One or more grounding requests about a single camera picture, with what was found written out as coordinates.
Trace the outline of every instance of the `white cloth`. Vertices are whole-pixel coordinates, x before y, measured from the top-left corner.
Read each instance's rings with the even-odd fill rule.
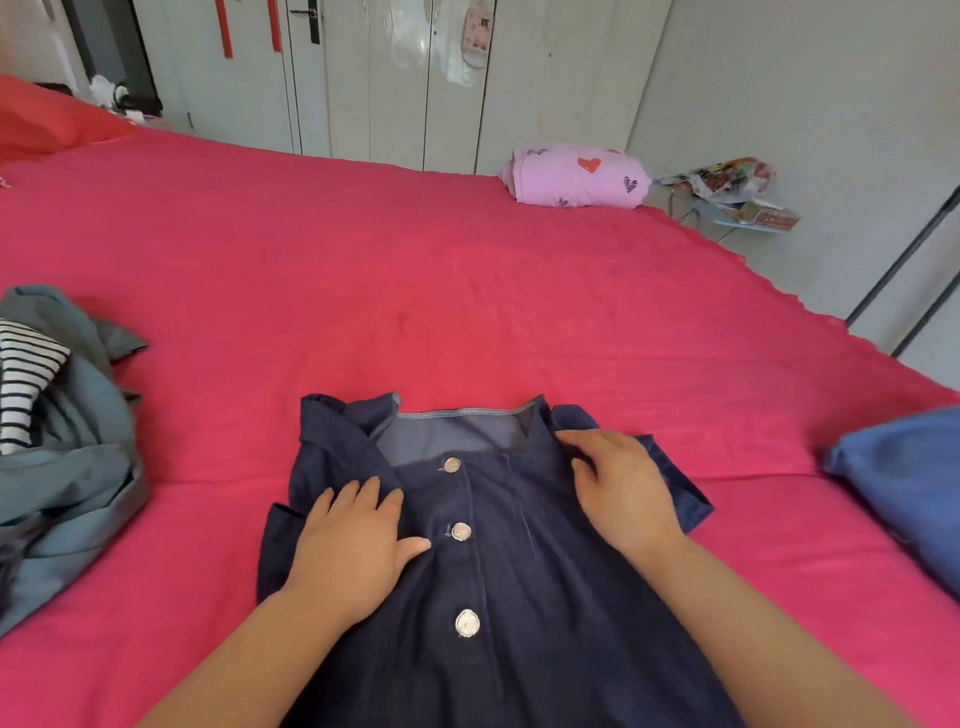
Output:
[[[69,355],[49,336],[0,319],[0,455],[31,446],[34,402]]]

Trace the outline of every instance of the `bed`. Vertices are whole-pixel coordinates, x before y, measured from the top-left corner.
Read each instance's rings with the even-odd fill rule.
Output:
[[[960,397],[661,212],[150,131],[3,176],[3,287],[54,284],[151,344],[118,377],[153,495],[0,642],[0,725],[133,724],[252,609],[300,397],[390,390],[544,393],[654,433],[716,505],[701,543],[921,722],[960,722],[960,610],[817,467]]]

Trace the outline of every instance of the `pink pillow with hearts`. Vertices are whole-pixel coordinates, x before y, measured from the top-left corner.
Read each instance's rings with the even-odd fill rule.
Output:
[[[615,149],[540,144],[514,149],[500,179],[519,203],[633,209],[650,189],[640,163]]]

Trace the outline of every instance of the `gray clothing pile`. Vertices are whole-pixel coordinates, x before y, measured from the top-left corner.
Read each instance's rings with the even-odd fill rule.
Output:
[[[62,591],[146,502],[136,395],[112,362],[147,344],[47,285],[10,289],[0,319],[72,351],[32,411],[32,446],[0,456],[0,635]]]

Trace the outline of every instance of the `navy denim dress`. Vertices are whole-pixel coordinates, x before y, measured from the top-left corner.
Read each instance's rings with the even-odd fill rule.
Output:
[[[373,615],[330,652],[286,728],[740,726],[697,645],[577,502],[554,436],[595,422],[543,397],[513,411],[398,414],[398,398],[311,395],[290,505],[275,504],[257,599],[283,586],[327,487],[379,475],[425,536]],[[684,531],[712,507],[650,436]]]

